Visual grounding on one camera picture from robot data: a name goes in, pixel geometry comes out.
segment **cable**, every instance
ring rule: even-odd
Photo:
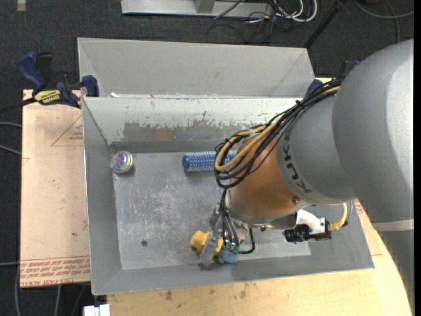
[[[15,128],[22,128],[22,125],[10,122],[0,122],[0,126],[14,126]]]
[[[280,18],[287,18],[290,19],[292,21],[296,21],[296,22],[309,22],[311,20],[313,20],[316,15],[317,15],[317,10],[318,10],[318,4],[317,4],[317,0],[310,0],[310,10],[311,10],[311,5],[312,5],[312,14],[306,18],[300,18],[300,16],[302,15],[303,11],[304,11],[304,2],[303,0],[298,0],[299,2],[299,11],[295,11],[293,13],[287,13],[281,6],[280,6],[280,1],[281,0],[272,0],[272,2],[274,3],[274,6],[272,7],[274,9],[274,14]]]
[[[34,103],[34,102],[36,102],[36,101],[37,101],[37,100],[36,100],[36,99],[34,99],[34,98],[29,98],[29,99],[26,99],[26,100],[21,101],[21,102],[19,102],[19,103],[15,103],[15,104],[9,105],[8,107],[1,108],[1,109],[0,109],[0,114],[2,114],[2,113],[6,113],[6,112],[8,112],[8,111],[10,111],[10,110],[13,110],[13,109],[16,109],[16,108],[23,107],[23,106],[25,106],[25,105],[28,105],[28,104]]]
[[[0,267],[19,265],[20,262],[0,262]]]
[[[80,292],[78,294],[78,297],[76,298],[76,302],[74,303],[74,307],[73,307],[73,310],[72,310],[72,313],[70,314],[70,316],[75,316],[76,315],[76,311],[79,308],[79,302],[82,299],[82,295],[83,295],[83,293],[85,291],[85,288],[86,288],[86,285],[83,284],[82,285],[82,289],[80,290]]]
[[[386,1],[386,5],[389,7],[390,11],[394,16],[396,16],[395,10],[393,9],[392,5]],[[401,28],[399,27],[399,21],[397,18],[393,18],[396,25],[396,43],[399,43],[401,41]]]
[[[376,18],[404,18],[406,16],[410,16],[410,15],[414,14],[414,11],[411,11],[411,12],[408,12],[408,13],[405,13],[405,14],[400,14],[400,15],[379,15],[379,14],[374,14],[374,13],[371,13],[370,11],[367,11],[366,9],[364,9],[359,3],[357,3],[357,0],[354,0],[354,2],[355,2],[355,5],[360,10],[362,10],[364,13],[366,13],[368,15],[371,15],[371,16],[374,16]]]
[[[11,148],[9,148],[7,146],[0,145],[0,149],[5,150],[5,151],[8,151],[8,152],[11,152],[11,153],[14,153],[16,155],[22,155],[21,152],[19,152],[17,150],[14,150],[14,149],[11,149]]]
[[[342,217],[339,220],[336,220],[328,225],[328,230],[339,230],[345,224],[348,215],[348,206],[347,203],[342,204],[343,212]]]
[[[255,242],[255,237],[253,236],[252,228],[249,229],[249,233],[250,233],[250,240],[251,240],[251,249],[246,250],[246,251],[239,251],[238,254],[250,254],[250,253],[253,253],[254,250],[256,249],[256,242]]]
[[[59,314],[60,296],[61,296],[61,285],[59,285],[59,287],[57,288],[57,297],[55,299],[54,316],[57,316]]]
[[[226,139],[224,143],[218,145],[216,147],[216,159],[214,162],[214,174],[217,184],[223,189],[232,188],[237,186],[246,176],[255,172],[267,158],[268,153],[263,161],[253,169],[257,157],[268,147],[273,139],[277,139],[274,144],[276,145],[285,131],[289,129],[304,111],[323,99],[335,95],[341,81],[342,79],[332,80],[318,86],[301,101],[297,100],[295,106],[272,117],[266,124],[257,125],[250,129],[236,132],[233,136]],[[248,139],[248,144],[243,144],[235,157],[225,163],[228,152],[233,146],[244,139]],[[256,147],[255,151],[248,156],[246,162],[243,162],[246,155],[248,155],[254,147]]]
[[[223,16],[227,15],[229,12],[231,12],[234,8],[236,8],[240,3],[242,3],[244,0],[238,0],[236,3],[234,3],[229,9],[227,9],[226,11],[222,12],[221,14],[219,14],[218,16],[214,17],[214,20],[218,19],[218,18],[222,18]]]
[[[19,304],[19,274],[20,274],[20,265],[16,269],[16,278],[14,280],[14,307],[16,308],[17,316],[22,316],[20,312],[20,304]]]

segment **metal stand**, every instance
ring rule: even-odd
[[[188,16],[218,16],[238,0],[122,0],[122,14],[165,14]],[[253,12],[265,12],[266,3],[240,3],[225,16],[248,17]]]

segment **blue spring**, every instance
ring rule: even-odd
[[[231,161],[236,151],[228,152],[225,163]],[[215,163],[215,151],[187,152],[183,157],[183,168],[186,172],[213,171]]]

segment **orange object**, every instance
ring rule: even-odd
[[[248,139],[241,148],[255,138]],[[253,172],[228,192],[231,204],[240,212],[254,217],[277,217],[295,208],[301,201],[286,186],[276,163],[276,139],[256,158]],[[238,168],[250,160],[259,145],[245,156]]]

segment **blue clamp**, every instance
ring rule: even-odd
[[[59,82],[55,88],[47,88],[47,82],[36,66],[33,51],[23,55],[18,61],[18,68],[22,75],[35,84],[32,97],[42,105],[62,104],[71,107],[80,107],[80,97],[72,93],[70,88]],[[99,96],[96,79],[92,75],[82,78],[82,85],[86,87],[87,96]]]

